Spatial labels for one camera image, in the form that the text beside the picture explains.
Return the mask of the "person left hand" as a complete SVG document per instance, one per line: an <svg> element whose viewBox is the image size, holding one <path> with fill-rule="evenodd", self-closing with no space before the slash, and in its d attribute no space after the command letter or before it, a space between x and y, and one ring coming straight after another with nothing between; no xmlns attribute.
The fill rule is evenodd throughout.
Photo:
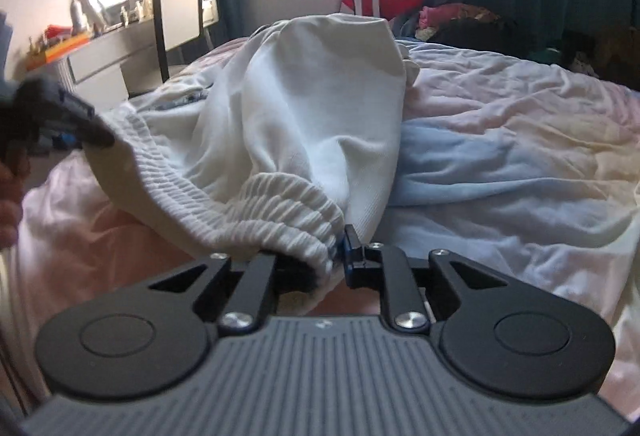
<svg viewBox="0 0 640 436"><path fill-rule="evenodd" d="M29 175L29 161L21 152L14 168L1 164L0 245L2 250L17 243L18 227L23 217L24 182Z"/></svg>

